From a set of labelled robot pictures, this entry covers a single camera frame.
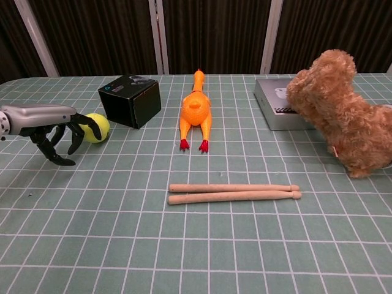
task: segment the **drumstick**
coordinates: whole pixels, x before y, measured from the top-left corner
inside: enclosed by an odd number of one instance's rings
[[[285,198],[301,198],[299,191],[239,191],[239,192],[216,192],[216,193],[200,193],[200,194],[184,194],[170,195],[168,204],[185,204],[185,203],[201,203],[201,202],[222,202],[222,201],[238,201],[238,200],[277,200]]]
[[[206,193],[206,192],[235,192],[235,191],[299,191],[297,185],[272,184],[171,184],[169,191],[173,193]]]

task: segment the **drumstick tip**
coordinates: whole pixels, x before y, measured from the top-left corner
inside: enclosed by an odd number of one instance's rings
[[[293,191],[293,199],[300,199],[302,197],[302,193],[300,191]]]
[[[300,187],[298,185],[291,185],[290,188],[292,191],[299,191],[300,190]]]

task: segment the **silver box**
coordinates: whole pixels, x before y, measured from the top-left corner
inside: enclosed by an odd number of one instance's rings
[[[254,94],[271,130],[314,129],[291,109],[286,99],[286,87],[291,78],[261,78],[256,80]]]

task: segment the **white pole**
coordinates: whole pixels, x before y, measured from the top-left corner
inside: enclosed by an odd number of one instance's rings
[[[155,0],[148,0],[149,14],[151,17],[151,28],[153,29],[153,39],[154,39],[154,49],[155,49],[155,59],[157,62],[157,71],[159,75],[163,74],[162,65],[162,54],[160,52],[160,38],[158,31],[158,19],[157,19],[157,9],[155,5]]]
[[[51,57],[46,42],[38,27],[37,20],[31,10],[28,0],[14,0],[18,8],[19,14],[23,19],[24,25],[29,32],[30,38],[37,50],[39,58],[42,62],[48,77],[58,77],[58,71]]]
[[[162,3],[162,0],[156,0],[156,2],[157,2],[158,22],[159,22],[160,49],[162,52],[162,59],[164,64],[164,74],[168,75],[170,73],[169,73],[169,63],[167,58],[164,5]]]
[[[271,70],[277,29],[279,27],[279,20],[281,18],[282,5],[283,0],[271,1],[260,74],[269,74]]]

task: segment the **dark brown curtain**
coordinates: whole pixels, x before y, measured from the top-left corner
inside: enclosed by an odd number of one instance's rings
[[[29,0],[59,74],[156,74],[148,1]]]
[[[285,0],[271,73],[295,74],[335,48],[354,57],[358,72],[386,72],[391,21],[391,0]]]
[[[19,78],[46,77],[14,1],[1,0],[0,10],[0,84]]]
[[[171,74],[258,74],[271,0],[163,0]]]

